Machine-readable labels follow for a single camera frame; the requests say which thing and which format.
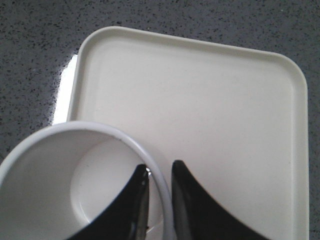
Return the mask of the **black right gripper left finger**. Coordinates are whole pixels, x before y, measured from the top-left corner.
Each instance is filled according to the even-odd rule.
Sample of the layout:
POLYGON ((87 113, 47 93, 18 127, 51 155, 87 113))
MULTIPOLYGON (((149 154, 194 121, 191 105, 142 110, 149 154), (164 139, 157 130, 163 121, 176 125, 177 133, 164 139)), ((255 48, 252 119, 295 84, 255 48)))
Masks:
POLYGON ((139 164, 112 203, 69 239, 144 240, 148 230, 149 200, 149 174, 146 165, 139 164))

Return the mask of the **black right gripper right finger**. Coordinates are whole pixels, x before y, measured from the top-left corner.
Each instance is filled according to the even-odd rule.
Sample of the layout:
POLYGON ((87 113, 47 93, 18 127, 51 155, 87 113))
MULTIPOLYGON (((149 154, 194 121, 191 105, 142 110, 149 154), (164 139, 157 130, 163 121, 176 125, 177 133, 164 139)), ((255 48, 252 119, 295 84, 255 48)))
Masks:
POLYGON ((265 240, 218 204, 182 160, 171 168, 174 229, 178 240, 265 240))

